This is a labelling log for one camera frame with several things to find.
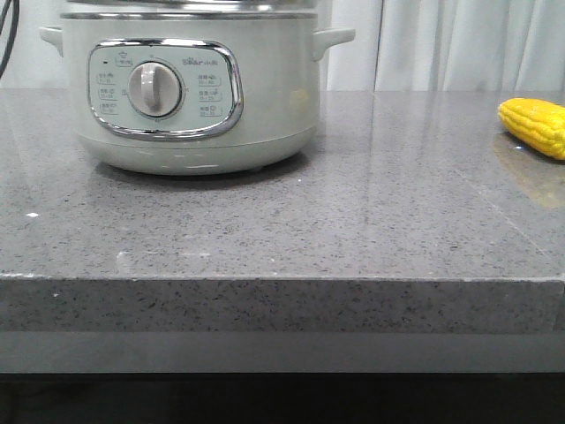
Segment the white curtain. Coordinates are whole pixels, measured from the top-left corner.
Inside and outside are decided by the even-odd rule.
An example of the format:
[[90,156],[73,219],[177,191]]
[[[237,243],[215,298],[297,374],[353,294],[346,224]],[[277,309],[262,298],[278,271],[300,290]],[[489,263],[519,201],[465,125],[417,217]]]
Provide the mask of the white curtain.
[[320,29],[350,28],[352,42],[327,50],[321,85],[331,91],[561,91],[564,4],[561,1],[318,1],[313,11],[171,11],[22,1],[1,28],[4,88],[59,88],[63,59],[41,38],[69,14],[126,19],[167,15],[209,27],[235,19],[313,13]]

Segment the pale green electric pot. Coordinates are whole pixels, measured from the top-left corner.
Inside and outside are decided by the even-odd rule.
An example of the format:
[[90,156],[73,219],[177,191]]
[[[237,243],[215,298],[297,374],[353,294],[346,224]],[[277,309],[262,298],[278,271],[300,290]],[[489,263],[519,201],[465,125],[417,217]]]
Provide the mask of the pale green electric pot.
[[74,11],[64,60],[78,140],[114,167],[221,174],[295,155],[320,120],[319,62],[350,42],[312,12]]

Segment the yellow corn cob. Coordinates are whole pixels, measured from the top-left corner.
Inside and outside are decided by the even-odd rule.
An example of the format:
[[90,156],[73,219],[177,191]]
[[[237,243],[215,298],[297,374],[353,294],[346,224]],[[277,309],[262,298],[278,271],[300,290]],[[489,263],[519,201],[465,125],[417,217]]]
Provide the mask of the yellow corn cob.
[[498,107],[504,127],[543,155],[564,160],[564,107],[535,98],[511,98]]

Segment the glass pot lid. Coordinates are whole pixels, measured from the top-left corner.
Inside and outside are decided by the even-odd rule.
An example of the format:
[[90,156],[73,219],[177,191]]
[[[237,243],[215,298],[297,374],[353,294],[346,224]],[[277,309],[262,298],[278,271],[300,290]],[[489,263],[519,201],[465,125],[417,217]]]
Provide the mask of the glass pot lid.
[[313,11],[318,1],[71,1],[71,4],[91,4],[116,7],[161,8],[175,11]]

